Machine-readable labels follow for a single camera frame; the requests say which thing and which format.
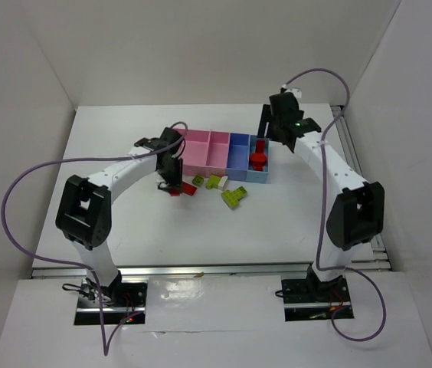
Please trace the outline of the green square lego brick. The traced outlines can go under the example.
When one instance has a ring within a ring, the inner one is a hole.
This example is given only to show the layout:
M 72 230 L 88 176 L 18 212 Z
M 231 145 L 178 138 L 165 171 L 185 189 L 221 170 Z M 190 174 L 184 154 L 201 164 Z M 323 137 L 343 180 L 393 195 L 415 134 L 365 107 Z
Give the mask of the green square lego brick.
M 205 182 L 205 178 L 201 175 L 196 175 L 192 180 L 192 184 L 197 187 L 201 187 L 204 184 L 204 182 Z

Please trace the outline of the red rounded lego brick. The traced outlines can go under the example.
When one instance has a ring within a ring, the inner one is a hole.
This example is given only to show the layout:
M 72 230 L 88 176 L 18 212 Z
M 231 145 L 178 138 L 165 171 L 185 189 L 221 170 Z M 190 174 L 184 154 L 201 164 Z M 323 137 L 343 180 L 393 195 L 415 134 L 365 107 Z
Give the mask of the red rounded lego brick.
M 249 163 L 252 166 L 253 165 L 266 165 L 267 164 L 267 155 L 266 154 L 257 154 L 257 153 L 251 153 L 249 155 Z

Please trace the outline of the green T-shaped lego assembly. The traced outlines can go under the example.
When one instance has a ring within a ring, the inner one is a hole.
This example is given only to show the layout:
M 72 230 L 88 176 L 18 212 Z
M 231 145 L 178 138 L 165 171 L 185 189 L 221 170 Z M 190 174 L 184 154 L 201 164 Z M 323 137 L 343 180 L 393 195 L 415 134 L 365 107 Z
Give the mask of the green T-shaped lego assembly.
M 247 190 L 240 186 L 235 190 L 224 190 L 221 193 L 221 198 L 229 209 L 235 209 L 239 206 L 240 200 L 247 195 Z

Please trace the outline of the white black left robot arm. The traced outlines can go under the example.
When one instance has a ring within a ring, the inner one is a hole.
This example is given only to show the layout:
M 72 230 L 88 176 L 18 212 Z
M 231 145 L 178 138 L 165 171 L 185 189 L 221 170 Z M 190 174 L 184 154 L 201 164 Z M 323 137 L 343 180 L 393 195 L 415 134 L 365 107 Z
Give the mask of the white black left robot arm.
M 113 200 L 151 173 L 162 177 L 158 189 L 163 192 L 183 192 L 181 146 L 188 130 L 180 133 L 177 126 L 166 127 L 159 137 L 142 138 L 127 157 L 117 159 L 106 172 L 87 178 L 73 175 L 65 183 L 55 224 L 66 239 L 80 247 L 87 284 L 91 291 L 100 292 L 100 300 L 129 300 L 124 296 L 126 284 L 106 245 L 112 228 Z

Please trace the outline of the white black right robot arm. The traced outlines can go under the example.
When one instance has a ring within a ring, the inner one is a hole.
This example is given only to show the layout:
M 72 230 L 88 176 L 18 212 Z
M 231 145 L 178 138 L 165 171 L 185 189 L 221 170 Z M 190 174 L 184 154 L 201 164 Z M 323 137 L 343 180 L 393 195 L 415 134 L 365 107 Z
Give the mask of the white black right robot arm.
M 385 191 L 379 182 L 367 182 L 328 145 L 315 120 L 263 113 L 256 136 L 172 127 L 162 139 L 182 141 L 162 166 L 165 184 L 159 188 L 172 195 L 192 194 L 201 184 L 222 188 L 224 177 L 266 182 L 271 141 L 297 154 L 322 179 L 319 244 L 305 280 L 292 282 L 276 295 L 295 303 L 342 296 L 343 273 L 353 248 L 370 242 L 383 229 Z

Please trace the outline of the large pink container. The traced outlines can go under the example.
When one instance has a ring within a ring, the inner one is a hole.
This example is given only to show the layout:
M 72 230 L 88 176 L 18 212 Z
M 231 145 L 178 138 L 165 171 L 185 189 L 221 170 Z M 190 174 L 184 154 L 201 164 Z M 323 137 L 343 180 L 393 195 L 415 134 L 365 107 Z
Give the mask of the large pink container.
M 184 175 L 205 176 L 209 142 L 209 130 L 188 130 L 185 135 L 185 149 L 182 154 Z

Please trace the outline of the green lego piece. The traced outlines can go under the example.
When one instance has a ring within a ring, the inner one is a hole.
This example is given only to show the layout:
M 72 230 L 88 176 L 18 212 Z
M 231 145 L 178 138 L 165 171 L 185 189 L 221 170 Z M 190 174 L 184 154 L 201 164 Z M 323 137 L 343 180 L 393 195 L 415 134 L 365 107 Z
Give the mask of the green lego piece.
M 220 181 L 220 176 L 210 175 L 207 182 L 205 183 L 205 187 L 206 189 L 218 189 Z

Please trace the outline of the small pink container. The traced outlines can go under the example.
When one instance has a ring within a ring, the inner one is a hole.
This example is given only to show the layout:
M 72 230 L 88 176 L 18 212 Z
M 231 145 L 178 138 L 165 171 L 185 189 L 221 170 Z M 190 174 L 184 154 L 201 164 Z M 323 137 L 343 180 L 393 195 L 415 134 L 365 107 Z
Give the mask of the small pink container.
M 229 132 L 211 131 L 209 134 L 208 154 L 205 163 L 205 176 L 224 176 L 230 148 Z

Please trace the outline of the white lego piece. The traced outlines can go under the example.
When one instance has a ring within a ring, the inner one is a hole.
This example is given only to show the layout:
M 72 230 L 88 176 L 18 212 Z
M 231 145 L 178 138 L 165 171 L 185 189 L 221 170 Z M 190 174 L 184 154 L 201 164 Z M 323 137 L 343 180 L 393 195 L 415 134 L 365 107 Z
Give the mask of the white lego piece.
M 220 191 L 224 191 L 224 190 L 225 190 L 226 185 L 227 185 L 227 181 L 228 181 L 228 176 L 222 176 L 222 177 L 220 178 L 220 181 L 219 181 L 219 183 L 218 183 L 218 189 L 219 189 Z

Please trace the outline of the light blue container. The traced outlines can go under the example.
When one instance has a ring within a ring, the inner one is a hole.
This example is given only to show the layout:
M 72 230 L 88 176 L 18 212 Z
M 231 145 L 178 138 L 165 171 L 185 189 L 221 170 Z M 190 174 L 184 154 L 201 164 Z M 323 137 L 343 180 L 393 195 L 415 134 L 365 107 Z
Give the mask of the light blue container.
M 267 164 L 264 167 L 264 171 L 253 171 L 252 166 L 249 163 L 249 155 L 255 153 L 256 141 L 265 140 L 266 141 L 266 152 Z M 267 138 L 259 138 L 258 136 L 250 136 L 250 151 L 248 155 L 248 169 L 247 169 L 247 181 L 256 183 L 266 183 L 269 175 L 269 164 L 270 164 L 270 148 L 269 140 Z

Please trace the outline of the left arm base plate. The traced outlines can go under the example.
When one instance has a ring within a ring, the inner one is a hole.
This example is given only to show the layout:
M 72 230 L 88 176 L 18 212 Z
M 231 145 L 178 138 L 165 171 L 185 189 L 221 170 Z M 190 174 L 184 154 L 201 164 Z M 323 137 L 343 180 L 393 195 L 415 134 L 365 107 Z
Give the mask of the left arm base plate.
M 144 324 L 146 321 L 146 282 L 122 283 L 120 290 L 112 297 L 99 298 L 98 292 L 86 281 L 80 285 L 65 283 L 62 290 L 76 292 L 77 307 L 74 317 L 75 326 L 93 326 L 100 324 L 100 305 L 103 305 L 105 325 L 117 325 L 123 318 L 125 324 Z

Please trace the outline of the aluminium front rail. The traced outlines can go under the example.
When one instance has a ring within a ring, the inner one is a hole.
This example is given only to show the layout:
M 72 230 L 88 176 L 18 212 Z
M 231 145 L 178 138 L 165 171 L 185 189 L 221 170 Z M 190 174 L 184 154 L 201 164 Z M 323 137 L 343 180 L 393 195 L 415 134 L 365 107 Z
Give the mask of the aluminium front rail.
M 207 266 L 171 266 L 171 267 L 120 267 L 125 277 L 153 276 L 195 276 L 206 275 L 251 275 L 251 274 L 296 274 L 306 273 L 309 264 L 231 264 Z M 79 268 L 34 268 L 32 279 L 82 278 L 85 270 Z

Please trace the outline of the aluminium side rail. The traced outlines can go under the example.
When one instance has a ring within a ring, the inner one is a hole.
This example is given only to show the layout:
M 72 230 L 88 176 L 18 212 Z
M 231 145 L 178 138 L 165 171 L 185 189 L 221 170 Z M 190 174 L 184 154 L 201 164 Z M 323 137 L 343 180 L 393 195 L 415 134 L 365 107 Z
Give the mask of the aluminium side rail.
M 345 117 L 339 116 L 341 112 L 340 106 L 330 107 L 330 109 L 332 111 L 332 118 L 336 118 L 336 122 L 334 122 L 333 127 L 326 134 L 327 141 L 349 166 L 349 169 L 346 170 L 348 174 L 356 173 L 362 178 L 360 182 L 372 184 L 373 182 L 366 178 L 366 175 L 360 168 Z M 360 242 L 354 245 L 351 251 L 354 251 L 352 257 L 353 268 L 360 270 L 391 268 L 381 232 L 372 236 L 366 243 Z

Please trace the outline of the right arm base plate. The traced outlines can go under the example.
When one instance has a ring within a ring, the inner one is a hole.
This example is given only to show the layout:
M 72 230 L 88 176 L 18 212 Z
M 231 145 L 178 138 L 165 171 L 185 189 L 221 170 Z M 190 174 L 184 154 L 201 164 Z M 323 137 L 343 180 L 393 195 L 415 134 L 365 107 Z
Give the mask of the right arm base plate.
M 282 300 L 286 322 L 353 319 L 354 312 L 346 279 L 324 289 L 312 289 L 305 279 L 283 279 L 274 295 Z

